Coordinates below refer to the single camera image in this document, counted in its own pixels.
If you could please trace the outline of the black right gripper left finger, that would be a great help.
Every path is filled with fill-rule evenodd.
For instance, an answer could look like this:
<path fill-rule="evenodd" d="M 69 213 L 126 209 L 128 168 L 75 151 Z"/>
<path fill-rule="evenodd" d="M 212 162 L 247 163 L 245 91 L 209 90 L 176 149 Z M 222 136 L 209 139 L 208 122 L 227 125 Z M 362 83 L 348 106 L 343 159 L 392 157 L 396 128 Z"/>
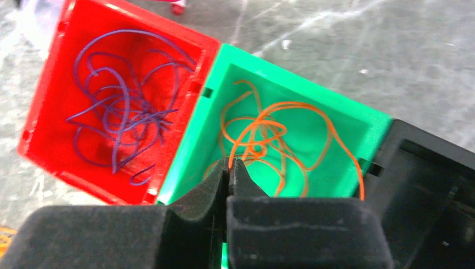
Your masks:
<path fill-rule="evenodd" d="M 45 206 L 15 235 L 2 268 L 220 268 L 228 163 L 169 205 Z"/>

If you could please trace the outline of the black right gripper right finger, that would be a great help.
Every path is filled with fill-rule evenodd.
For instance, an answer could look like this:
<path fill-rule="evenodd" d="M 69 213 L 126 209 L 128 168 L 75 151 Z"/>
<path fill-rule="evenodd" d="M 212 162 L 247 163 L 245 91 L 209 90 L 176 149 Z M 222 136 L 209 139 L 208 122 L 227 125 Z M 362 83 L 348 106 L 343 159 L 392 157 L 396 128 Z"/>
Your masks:
<path fill-rule="evenodd" d="M 393 268 L 377 215 L 355 198 L 272 198 L 235 188 L 226 202 L 229 268 Z"/>

